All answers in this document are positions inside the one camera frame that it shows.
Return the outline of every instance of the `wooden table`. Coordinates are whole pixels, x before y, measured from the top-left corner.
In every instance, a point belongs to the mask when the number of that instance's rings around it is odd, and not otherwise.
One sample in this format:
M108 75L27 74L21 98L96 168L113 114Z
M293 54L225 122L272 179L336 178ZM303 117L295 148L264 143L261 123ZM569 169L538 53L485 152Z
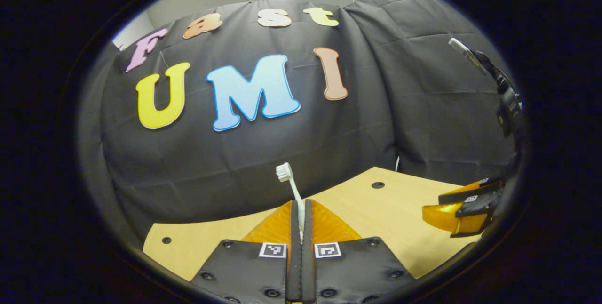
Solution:
M385 186L372 188L374 182ZM423 205L436 205L439 194L459 187L374 167L309 198L337 214L363 238L381 237L412 276L419 278L480 238L450 238L449 232L422 220ZM273 211L204 223L155 223L143 251L191 280L221 240L241 240ZM164 244L164 237L172 242Z

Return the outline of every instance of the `foam letter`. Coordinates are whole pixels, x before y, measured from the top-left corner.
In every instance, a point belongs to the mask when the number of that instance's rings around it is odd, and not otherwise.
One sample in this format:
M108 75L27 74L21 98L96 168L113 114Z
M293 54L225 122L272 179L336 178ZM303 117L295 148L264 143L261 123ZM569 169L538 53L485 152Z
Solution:
M151 53L152 49L155 48L157 44L157 38L161 38L167 34L167 29L161 29L148 37L144 37L136 43L136 50L134 50L134 55L132 56L132 61L129 62L129 65L125 69L125 72L131 71L136 66L144 63L146 60L146 56L144 53Z
M266 8L265 10L259 11L257 15L260 17L257 21L265 26L289 26L293 22L292 19L286 17L288 12L279 8Z
M159 75L152 74L136 85L138 91L138 117L145 128L163 128L172 124L184 109L184 72L190 63L180 63L165 71L169 77L169 105L161 110L155 109L155 83Z
M209 13L209 15L194 19L194 21L189 24L189 28L186 32L184 32L183 38L187 40L188 38L198 36L201 32L215 30L220 27L222 23L223 22L220 21L219 13Z
M267 118L274 118L297 112L301 108L288 87L284 72L285 55L270 55L257 62L250 81L247 81L233 66L224 66L209 72L207 80L215 89L217 120L215 131L236 128L240 117L232 112L232 102L250 121L257 116L261 95L265 106L261 110Z
M347 89L342 85L341 73L338 68L337 51L329 48L315 48L314 53L322 61L324 76L326 79L326 90L324 97L327 100L340 100L347 96Z
M338 25L338 21L335 21L334 19L328 19L328 17L327 17L327 16L332 16L333 13L330 11L325 11L322 8L306 8L305 10L303 10L303 12L309 13L309 16L311 16L311 19L313 19L314 22L318 23L319 25L324 25L324 26L337 26Z

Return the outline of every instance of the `toothbrush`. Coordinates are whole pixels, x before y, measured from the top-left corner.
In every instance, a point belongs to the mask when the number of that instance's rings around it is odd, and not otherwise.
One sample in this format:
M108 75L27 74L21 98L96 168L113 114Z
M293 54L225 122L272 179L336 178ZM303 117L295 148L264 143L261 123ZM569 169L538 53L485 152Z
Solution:
M299 191L297 190L297 186L295 185L295 179L293 178L293 169L291 169L291 165L288 162L278 165L276 167L276 175L281 183L284 183L287 180L291 182L293 194L295 195L295 201L297 201L297 209L299 210L297 211L299 215L299 234L301 235L301 240L303 240L303 227L305 225L305 203L303 203L303 200L299 195Z

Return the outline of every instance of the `qr-like tag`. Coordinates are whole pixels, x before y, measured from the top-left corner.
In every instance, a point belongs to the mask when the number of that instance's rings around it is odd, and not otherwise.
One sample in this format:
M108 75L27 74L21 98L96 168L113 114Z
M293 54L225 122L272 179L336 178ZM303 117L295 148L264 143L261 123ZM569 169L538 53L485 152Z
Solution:
M264 243L261 247L260 257L286 258L286 244Z
M469 198L467 198L464 203L470 203L471 201L475 201L477 199L478 195L471 195Z
M329 258L341 256L341 248L337 242L314 244L316 258Z

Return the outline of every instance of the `blue letter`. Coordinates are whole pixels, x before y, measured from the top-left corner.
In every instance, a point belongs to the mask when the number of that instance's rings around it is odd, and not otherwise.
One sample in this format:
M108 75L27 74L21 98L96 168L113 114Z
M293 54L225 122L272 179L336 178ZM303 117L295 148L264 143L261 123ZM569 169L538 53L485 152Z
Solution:
M284 73L285 55L265 56L257 62L251 81L247 81L233 66L224 66L209 72L207 80L215 89L217 120L215 131L236 128L240 117L232 112L236 104L243 115L253 121L257 116L261 94L265 96L265 106L261 110L267 118L288 115L299 111L301 104L291 95Z

